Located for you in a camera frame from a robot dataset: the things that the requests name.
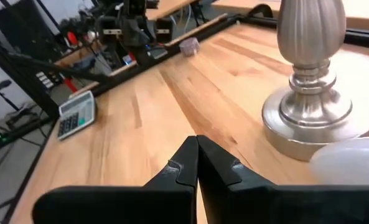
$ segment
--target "electronic equipment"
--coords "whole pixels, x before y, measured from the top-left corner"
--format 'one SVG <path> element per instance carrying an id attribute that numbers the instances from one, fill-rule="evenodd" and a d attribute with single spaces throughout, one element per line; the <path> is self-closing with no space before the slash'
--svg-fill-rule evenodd
<path id="1" fill-rule="evenodd" d="M 146 0 L 124 0 L 125 13 L 129 17 L 142 16 L 146 14 Z"/>
<path id="2" fill-rule="evenodd" d="M 146 9 L 155 7 L 157 3 L 158 1 L 125 0 L 124 4 L 115 5 L 117 16 L 103 16 L 96 20 L 101 43 L 114 45 L 120 42 L 139 65 L 154 60 L 150 56 L 149 46 L 171 41 L 173 30 L 170 19 L 158 19 L 153 30 L 149 29 Z"/>
<path id="3" fill-rule="evenodd" d="M 60 127 L 57 137 L 63 140 L 95 121 L 96 102 L 91 91 L 86 91 L 65 102 L 59 111 Z"/>

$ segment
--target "calculator keypad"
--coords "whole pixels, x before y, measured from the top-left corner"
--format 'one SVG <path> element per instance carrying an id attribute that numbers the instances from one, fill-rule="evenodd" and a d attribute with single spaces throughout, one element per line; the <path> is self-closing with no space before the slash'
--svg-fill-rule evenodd
<path id="1" fill-rule="evenodd" d="M 71 114 L 69 117 L 64 118 L 60 122 L 58 137 L 73 131 L 75 128 L 81 125 L 84 125 L 87 121 L 91 120 L 92 116 L 92 107 L 88 105 L 84 106 L 78 112 Z"/>

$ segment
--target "table leg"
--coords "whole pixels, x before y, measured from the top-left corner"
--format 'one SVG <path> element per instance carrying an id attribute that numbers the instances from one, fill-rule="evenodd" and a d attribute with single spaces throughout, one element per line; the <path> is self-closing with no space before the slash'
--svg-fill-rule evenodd
<path id="1" fill-rule="evenodd" d="M 199 14 L 201 15 L 203 23 L 209 22 L 209 20 L 206 19 L 205 16 L 203 16 L 202 8 L 201 8 L 201 5 L 199 4 L 199 2 L 197 2 L 197 7 L 199 9 Z"/>
<path id="2" fill-rule="evenodd" d="M 198 10 L 194 6 L 195 4 L 196 4 L 196 2 L 193 2 L 193 3 L 190 4 L 190 6 L 191 6 L 192 14 L 194 15 L 195 23 L 197 24 L 197 27 L 199 27 Z"/>

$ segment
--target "calculator display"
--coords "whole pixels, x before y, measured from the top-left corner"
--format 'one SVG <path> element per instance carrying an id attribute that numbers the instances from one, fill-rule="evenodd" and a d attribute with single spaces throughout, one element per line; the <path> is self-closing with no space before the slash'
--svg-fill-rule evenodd
<path id="1" fill-rule="evenodd" d="M 91 99 L 91 95 L 90 94 L 85 94 L 79 98 L 74 99 L 72 102 L 70 102 L 69 104 L 61 107 L 61 112 L 64 114 L 65 112 L 69 111 L 70 109 L 78 106 L 79 104 L 85 102 L 86 100 Z"/>

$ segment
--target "black wire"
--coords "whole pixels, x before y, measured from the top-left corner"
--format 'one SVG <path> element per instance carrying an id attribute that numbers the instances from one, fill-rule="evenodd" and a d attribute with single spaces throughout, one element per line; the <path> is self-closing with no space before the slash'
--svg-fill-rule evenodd
<path id="1" fill-rule="evenodd" d="M 43 110 L 40 110 L 40 113 L 39 113 L 39 120 L 41 120 L 41 119 L 42 119 L 42 114 L 43 114 Z M 42 135 L 43 135 L 43 137 L 44 137 L 44 138 L 47 138 L 47 135 L 43 132 L 43 129 L 42 129 L 42 127 L 41 127 L 40 123 L 39 123 L 39 131 L 40 131 L 40 133 L 42 133 Z"/>
<path id="2" fill-rule="evenodd" d="M 31 141 L 31 140 L 28 140 L 28 139 L 21 138 L 21 140 L 26 141 L 26 142 L 31 143 L 31 144 L 34 144 L 35 146 L 39 146 L 39 147 L 41 147 L 41 146 L 42 146 L 41 144 L 38 144 L 38 143 L 33 142 L 33 141 Z"/>

